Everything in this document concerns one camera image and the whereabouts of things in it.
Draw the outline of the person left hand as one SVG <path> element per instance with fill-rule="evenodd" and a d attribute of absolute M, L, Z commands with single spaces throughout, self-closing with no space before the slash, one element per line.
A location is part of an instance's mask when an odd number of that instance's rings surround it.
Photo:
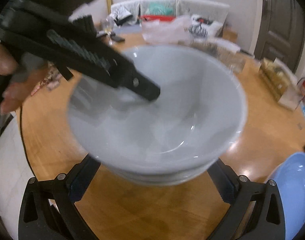
<path fill-rule="evenodd" d="M 2 94 L 0 114 L 8 114 L 18 109 L 31 92 L 48 74 L 48 62 L 32 54 L 25 54 L 22 63 L 36 63 L 36 67 L 20 73 L 23 67 L 17 63 L 10 52 L 0 43 L 0 75 L 12 75 L 9 85 Z"/>

